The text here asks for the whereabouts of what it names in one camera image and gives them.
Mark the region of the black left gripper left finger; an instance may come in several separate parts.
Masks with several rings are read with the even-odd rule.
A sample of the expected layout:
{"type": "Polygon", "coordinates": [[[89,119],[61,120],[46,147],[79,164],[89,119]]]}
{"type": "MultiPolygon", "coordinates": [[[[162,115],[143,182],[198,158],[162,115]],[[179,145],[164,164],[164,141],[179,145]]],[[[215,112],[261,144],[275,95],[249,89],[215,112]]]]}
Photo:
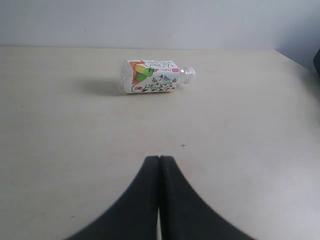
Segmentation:
{"type": "Polygon", "coordinates": [[[101,216],[69,240],[156,240],[160,158],[148,156],[137,175],[101,216]]]}

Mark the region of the dark sleeve forearm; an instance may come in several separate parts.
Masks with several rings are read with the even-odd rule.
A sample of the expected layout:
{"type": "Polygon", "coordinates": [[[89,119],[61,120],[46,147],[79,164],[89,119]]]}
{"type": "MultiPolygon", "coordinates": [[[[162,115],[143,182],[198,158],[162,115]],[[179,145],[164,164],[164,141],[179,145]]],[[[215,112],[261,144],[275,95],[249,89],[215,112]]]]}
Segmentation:
{"type": "Polygon", "coordinates": [[[320,76],[320,49],[317,51],[313,58],[313,65],[316,73],[320,76]]]}

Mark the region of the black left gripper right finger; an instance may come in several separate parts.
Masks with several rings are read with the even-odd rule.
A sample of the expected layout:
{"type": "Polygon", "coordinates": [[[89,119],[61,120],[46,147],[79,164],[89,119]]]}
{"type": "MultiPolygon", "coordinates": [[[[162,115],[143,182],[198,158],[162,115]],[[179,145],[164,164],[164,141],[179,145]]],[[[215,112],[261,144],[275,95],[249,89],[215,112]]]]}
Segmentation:
{"type": "Polygon", "coordinates": [[[251,240],[192,188],[171,156],[159,158],[158,206],[163,240],[251,240]]]}

